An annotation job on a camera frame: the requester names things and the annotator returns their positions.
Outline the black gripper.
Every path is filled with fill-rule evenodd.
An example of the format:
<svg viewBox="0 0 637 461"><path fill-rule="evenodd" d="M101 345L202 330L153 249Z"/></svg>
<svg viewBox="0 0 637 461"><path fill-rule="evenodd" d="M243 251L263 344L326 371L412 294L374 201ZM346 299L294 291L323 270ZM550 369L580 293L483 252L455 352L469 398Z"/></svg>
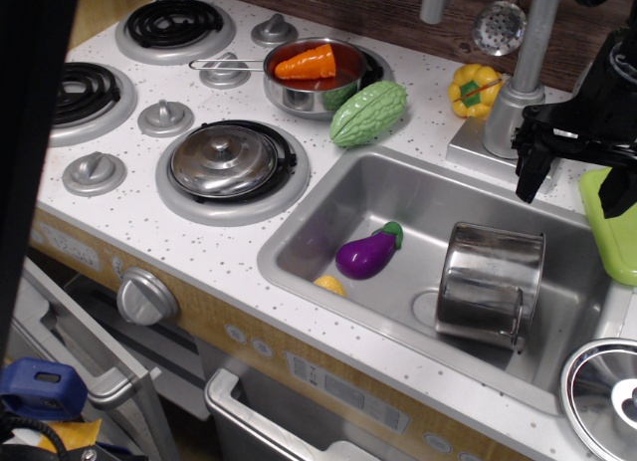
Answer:
<svg viewBox="0 0 637 461"><path fill-rule="evenodd" d="M636 204L636 97L593 102L577 96L528 106L512 147L518 153L517 197L532 203L555 157L613 167L598 190L606 219Z"/></svg>

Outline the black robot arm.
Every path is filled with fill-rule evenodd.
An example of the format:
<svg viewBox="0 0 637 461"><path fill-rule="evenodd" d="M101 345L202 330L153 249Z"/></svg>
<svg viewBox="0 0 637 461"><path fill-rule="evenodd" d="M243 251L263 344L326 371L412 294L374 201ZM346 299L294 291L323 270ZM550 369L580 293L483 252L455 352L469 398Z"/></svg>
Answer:
<svg viewBox="0 0 637 461"><path fill-rule="evenodd" d="M556 158L610 168L598 189L605 218L636 204L636 10L610 32L570 100L528 106L512 139L516 194L533 201Z"/></svg>

